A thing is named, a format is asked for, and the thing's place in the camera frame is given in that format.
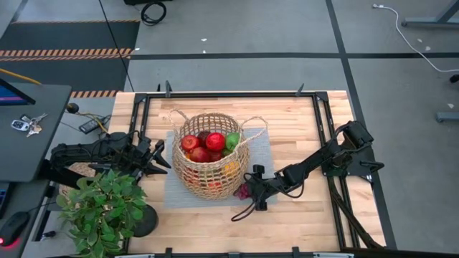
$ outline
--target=gray placemat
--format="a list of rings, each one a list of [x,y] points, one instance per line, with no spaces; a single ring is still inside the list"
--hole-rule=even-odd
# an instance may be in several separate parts
[[[262,128],[250,128],[244,130],[244,136],[249,138],[259,133]],[[174,142],[174,132],[167,132],[166,137],[166,160],[172,165],[172,169],[168,169],[166,177],[166,185],[164,190],[164,206],[166,208],[191,208],[191,207],[210,207],[210,206],[238,206],[248,205],[252,203],[252,199],[239,200],[237,197],[231,196],[222,201],[208,201],[201,199],[192,194],[181,183],[174,171],[172,163],[172,143]],[[248,173],[252,173],[254,164],[263,165],[265,167],[265,174],[263,178],[272,178],[274,176],[273,157],[271,156],[271,147],[269,135],[266,131],[260,137],[249,142],[250,161],[247,169]],[[271,196],[267,202],[275,204],[277,202],[276,196]]]

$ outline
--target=basket handle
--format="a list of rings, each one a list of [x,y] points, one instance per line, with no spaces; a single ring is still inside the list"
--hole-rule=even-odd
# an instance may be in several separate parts
[[[178,108],[173,108],[169,111],[169,114],[167,115],[167,117],[169,118],[169,122],[171,123],[172,125],[172,128],[174,129],[174,132],[175,132],[175,135],[178,135],[179,134],[179,130],[177,129],[177,125],[175,124],[175,122],[172,120],[172,113],[174,112],[177,112],[178,114],[180,114],[182,117],[185,118],[185,121],[188,121],[189,118],[185,115],[185,113],[183,113],[182,111],[180,111]]]
[[[253,140],[253,139],[259,137],[260,135],[262,135],[262,134],[268,129],[268,122],[267,122],[264,118],[262,118],[262,117],[260,117],[260,116],[254,116],[254,117],[251,117],[251,118],[247,119],[246,121],[244,121],[244,122],[241,123],[240,127],[242,128],[242,127],[244,126],[245,123],[249,122],[250,120],[254,120],[254,119],[260,119],[261,121],[263,121],[263,122],[265,123],[265,127],[263,128],[263,130],[261,130],[261,131],[260,131],[259,133],[257,133],[256,135],[254,135],[254,136],[252,136],[252,137],[249,137],[249,138],[245,139],[244,141],[242,141],[241,143],[239,143],[239,144],[236,146],[236,150],[235,150],[235,151],[237,151],[237,149],[239,148],[239,146],[242,146],[242,145],[244,145],[244,144],[247,144],[249,141],[251,141],[251,140]]]

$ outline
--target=gray floor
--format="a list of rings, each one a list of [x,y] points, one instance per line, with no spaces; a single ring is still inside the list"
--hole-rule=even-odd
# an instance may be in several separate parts
[[[395,16],[434,16],[449,0],[333,0],[347,52],[410,52],[394,30]],[[122,1],[103,0],[109,19],[134,19],[138,12]],[[19,0],[0,2],[0,34]],[[141,24],[138,54],[233,52],[337,52],[324,1],[174,0],[155,27]],[[28,0],[20,21],[103,19],[94,0]],[[419,49],[459,52],[458,31],[402,28]],[[433,59],[442,69],[459,59]],[[451,74],[434,71],[422,59],[350,60],[374,152],[386,164],[380,175],[399,249],[459,253],[459,181],[456,158],[459,123],[435,122],[437,111],[459,111],[459,85]],[[174,90],[347,90],[338,59],[195,59],[131,61],[136,91],[155,90],[169,80]],[[113,99],[76,100],[82,110],[108,114]],[[74,126],[82,118],[65,115]],[[88,143],[61,125],[53,145]],[[47,229],[59,229],[53,214]],[[72,253],[64,236],[28,244],[24,257]]]

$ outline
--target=hazard tape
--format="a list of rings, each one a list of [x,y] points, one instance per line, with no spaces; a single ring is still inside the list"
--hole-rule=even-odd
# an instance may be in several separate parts
[[[99,23],[105,22],[105,20],[94,20],[94,21],[14,21],[11,24],[62,24],[62,23]],[[120,19],[111,20],[108,22],[140,22],[138,19]]]
[[[37,61],[37,60],[76,60],[76,59],[130,59],[134,50],[118,49],[31,49],[31,50],[0,50],[1,61]]]
[[[115,97],[116,93],[122,90],[83,90],[73,91],[70,97]]]

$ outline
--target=wooden tabletop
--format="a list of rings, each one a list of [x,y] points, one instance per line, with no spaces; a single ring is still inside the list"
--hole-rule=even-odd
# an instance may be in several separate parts
[[[111,132],[129,130],[134,95],[116,95]],[[335,127],[353,120],[346,91],[328,91],[328,97]],[[275,169],[302,161],[321,147],[312,101],[308,97],[153,99],[146,128],[146,136],[153,143],[166,139],[166,132],[171,130],[167,114],[172,108],[184,111],[189,117],[205,112],[226,113],[239,122],[254,115],[263,116],[269,122]],[[138,121],[142,110],[139,108]],[[174,120],[183,122],[178,115]],[[254,120],[247,127],[262,125]],[[132,238],[130,253],[164,253],[167,247],[172,247],[174,253],[291,252],[292,247],[299,247],[302,252],[339,250],[328,186],[320,169],[310,174],[299,199],[278,194],[278,202],[269,205],[268,211],[256,211],[239,222],[230,219],[246,206],[164,208],[165,178],[156,175],[142,178],[140,182],[148,195],[147,202],[158,212],[159,225],[148,236]],[[370,184],[353,176],[348,177],[347,182],[354,214],[374,240],[384,245]],[[342,217],[346,243],[350,246],[348,224]]]

